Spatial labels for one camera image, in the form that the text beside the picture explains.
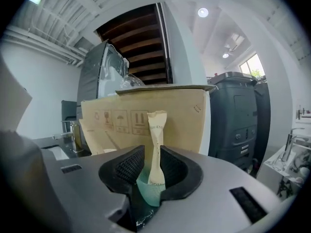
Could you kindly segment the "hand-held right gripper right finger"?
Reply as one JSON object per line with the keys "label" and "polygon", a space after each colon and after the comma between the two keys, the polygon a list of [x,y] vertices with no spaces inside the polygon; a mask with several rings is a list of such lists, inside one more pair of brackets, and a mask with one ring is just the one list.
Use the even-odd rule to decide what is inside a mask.
{"label": "hand-held right gripper right finger", "polygon": [[261,233],[277,196],[235,165],[187,150],[161,147],[166,189],[149,233]]}

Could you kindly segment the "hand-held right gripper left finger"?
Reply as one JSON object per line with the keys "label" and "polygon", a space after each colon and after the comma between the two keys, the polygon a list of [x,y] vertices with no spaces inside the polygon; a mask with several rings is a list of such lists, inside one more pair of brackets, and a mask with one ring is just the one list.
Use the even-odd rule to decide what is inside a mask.
{"label": "hand-held right gripper left finger", "polygon": [[144,146],[56,160],[42,150],[48,178],[73,233],[135,233],[133,186],[144,166]]}

